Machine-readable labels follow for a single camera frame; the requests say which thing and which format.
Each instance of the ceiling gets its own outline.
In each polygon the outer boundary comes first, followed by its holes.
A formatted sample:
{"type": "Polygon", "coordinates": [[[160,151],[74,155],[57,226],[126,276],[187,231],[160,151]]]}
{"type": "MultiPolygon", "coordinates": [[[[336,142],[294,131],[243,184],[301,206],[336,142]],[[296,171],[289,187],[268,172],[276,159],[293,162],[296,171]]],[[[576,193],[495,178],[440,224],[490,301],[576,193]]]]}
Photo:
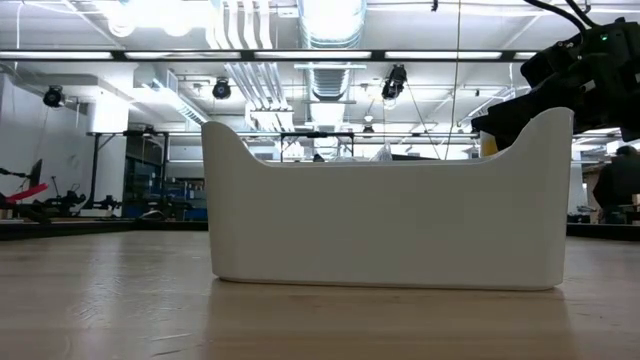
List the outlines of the ceiling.
{"type": "MultiPolygon", "coordinates": [[[[209,0],[183,1],[181,19],[194,24],[187,35],[171,37],[160,28],[138,28],[130,36],[110,35],[108,18],[95,13],[117,6],[117,1],[73,1],[80,11],[92,12],[82,17],[57,0],[26,1],[19,17],[21,1],[0,0],[0,49],[16,48],[18,34],[21,49],[208,49],[205,29],[209,0]]],[[[640,20],[640,1],[592,0],[590,17],[598,23],[608,23],[625,16],[640,20]]],[[[272,0],[271,39],[277,48],[298,48],[299,30],[295,0],[272,0]]],[[[458,24],[458,1],[440,0],[437,12],[431,11],[431,1],[369,0],[361,48],[369,49],[543,49],[577,32],[563,18],[541,12],[519,0],[463,0],[458,24]]],[[[366,69],[355,71],[352,77],[345,122],[360,131],[364,116],[372,115],[373,123],[392,126],[388,131],[411,131],[425,123],[430,131],[468,131],[461,121],[483,104],[502,101],[492,96],[510,87],[526,87],[520,75],[520,64],[459,64],[409,63],[411,91],[405,91],[395,106],[383,111],[376,99],[379,85],[390,69],[390,63],[363,62],[366,69]]],[[[39,74],[91,74],[105,81],[118,83],[118,74],[135,64],[91,63],[24,63],[22,71],[39,74]]],[[[232,87],[227,100],[214,101],[211,90],[215,79],[228,76],[221,63],[157,63],[159,73],[171,69],[181,80],[180,92],[202,113],[211,118],[242,117],[245,99],[232,87]]],[[[284,90],[294,110],[296,126],[310,124],[304,74],[291,63],[278,64],[284,90]]],[[[130,115],[130,121],[174,125],[180,128],[184,119],[170,106],[150,99],[140,89],[123,89],[135,98],[140,111],[130,115]]]]}

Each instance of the wooden table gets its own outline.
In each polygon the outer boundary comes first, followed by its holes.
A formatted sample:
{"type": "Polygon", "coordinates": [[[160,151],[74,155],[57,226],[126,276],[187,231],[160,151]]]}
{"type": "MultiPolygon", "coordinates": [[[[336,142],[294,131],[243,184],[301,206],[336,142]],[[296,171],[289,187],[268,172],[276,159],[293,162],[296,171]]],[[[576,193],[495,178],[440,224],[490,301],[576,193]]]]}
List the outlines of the wooden table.
{"type": "Polygon", "coordinates": [[[640,246],[546,292],[224,283],[206,232],[0,243],[0,359],[639,359],[640,246]]]}

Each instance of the red object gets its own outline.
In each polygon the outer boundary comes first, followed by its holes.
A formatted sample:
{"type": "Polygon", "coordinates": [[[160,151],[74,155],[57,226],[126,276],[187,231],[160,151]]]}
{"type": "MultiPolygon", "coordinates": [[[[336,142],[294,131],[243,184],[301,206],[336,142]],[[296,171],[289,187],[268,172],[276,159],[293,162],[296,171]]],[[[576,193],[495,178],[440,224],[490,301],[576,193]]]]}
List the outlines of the red object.
{"type": "Polygon", "coordinates": [[[7,197],[7,202],[10,204],[15,204],[16,202],[20,201],[20,200],[24,200],[28,197],[32,197],[34,195],[37,195],[45,190],[47,190],[49,188],[49,185],[47,184],[40,184],[38,186],[34,186],[31,189],[27,190],[27,191],[23,191],[21,193],[17,193],[15,195],[11,195],[9,197],[7,197]]]}

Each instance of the person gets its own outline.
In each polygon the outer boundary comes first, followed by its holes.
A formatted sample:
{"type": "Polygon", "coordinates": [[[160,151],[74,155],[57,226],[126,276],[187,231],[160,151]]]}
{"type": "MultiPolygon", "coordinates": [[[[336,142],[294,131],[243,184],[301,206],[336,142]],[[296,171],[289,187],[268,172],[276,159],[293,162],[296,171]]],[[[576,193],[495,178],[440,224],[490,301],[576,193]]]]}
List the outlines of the person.
{"type": "MultiPolygon", "coordinates": [[[[638,150],[633,146],[622,146],[616,150],[616,158],[625,159],[638,156],[638,150]]],[[[626,224],[626,215],[621,206],[632,205],[631,194],[621,195],[616,191],[613,164],[607,164],[600,171],[598,183],[593,189],[593,196],[602,208],[602,220],[606,224],[626,224]]]]}

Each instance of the desk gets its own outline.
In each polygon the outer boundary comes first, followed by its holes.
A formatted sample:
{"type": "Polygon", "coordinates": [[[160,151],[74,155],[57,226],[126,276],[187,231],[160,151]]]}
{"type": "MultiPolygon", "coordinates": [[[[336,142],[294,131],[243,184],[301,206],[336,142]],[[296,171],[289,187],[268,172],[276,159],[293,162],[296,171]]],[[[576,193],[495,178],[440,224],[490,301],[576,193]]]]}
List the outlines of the desk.
{"type": "Polygon", "coordinates": [[[569,239],[546,292],[212,281],[206,232],[0,243],[3,359],[638,359],[640,246],[569,239]]]}

